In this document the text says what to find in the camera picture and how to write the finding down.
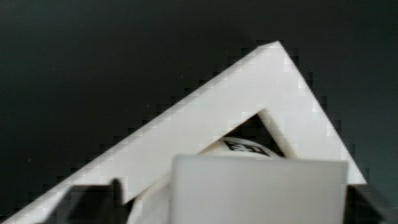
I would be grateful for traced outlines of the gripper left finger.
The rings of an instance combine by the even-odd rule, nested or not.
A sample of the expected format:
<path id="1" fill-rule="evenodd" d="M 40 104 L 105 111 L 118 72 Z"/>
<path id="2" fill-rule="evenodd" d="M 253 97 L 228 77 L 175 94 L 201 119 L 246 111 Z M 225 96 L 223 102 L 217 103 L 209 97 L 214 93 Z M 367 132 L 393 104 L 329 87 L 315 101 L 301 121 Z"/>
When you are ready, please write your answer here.
<path id="1" fill-rule="evenodd" d="M 123 203 L 121 181 L 107 185 L 70 188 L 56 210 L 58 224 L 127 224 L 129 206 Z"/>

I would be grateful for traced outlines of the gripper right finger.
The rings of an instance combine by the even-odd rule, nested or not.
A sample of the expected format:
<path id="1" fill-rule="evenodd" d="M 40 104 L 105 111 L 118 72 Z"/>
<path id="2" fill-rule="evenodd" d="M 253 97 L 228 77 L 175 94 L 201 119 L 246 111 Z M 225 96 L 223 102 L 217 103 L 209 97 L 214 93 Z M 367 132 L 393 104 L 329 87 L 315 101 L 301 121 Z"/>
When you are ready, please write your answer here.
<path id="1" fill-rule="evenodd" d="M 398 208 L 368 184 L 347 188 L 344 224 L 398 224 Z"/>

